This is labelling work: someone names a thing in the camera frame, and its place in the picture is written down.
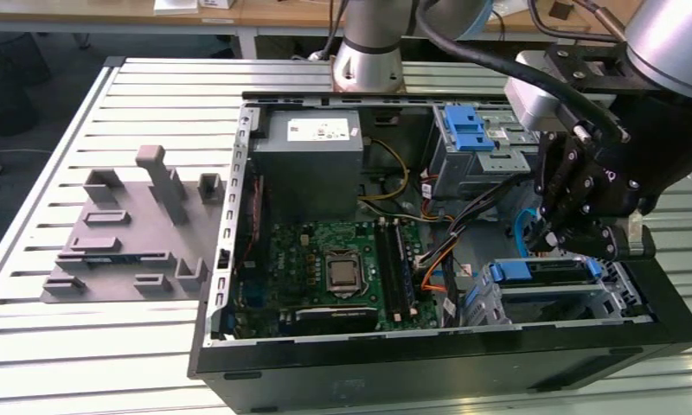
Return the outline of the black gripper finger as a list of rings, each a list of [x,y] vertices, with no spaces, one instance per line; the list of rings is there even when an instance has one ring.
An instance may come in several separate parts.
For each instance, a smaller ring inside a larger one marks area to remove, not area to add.
[[[543,216],[525,235],[533,252],[561,250],[609,261],[651,259],[654,236],[643,216],[593,217],[589,214]]]
[[[595,145],[594,138],[582,139],[574,133],[542,133],[534,185],[546,221],[571,221],[578,215],[599,213]]]

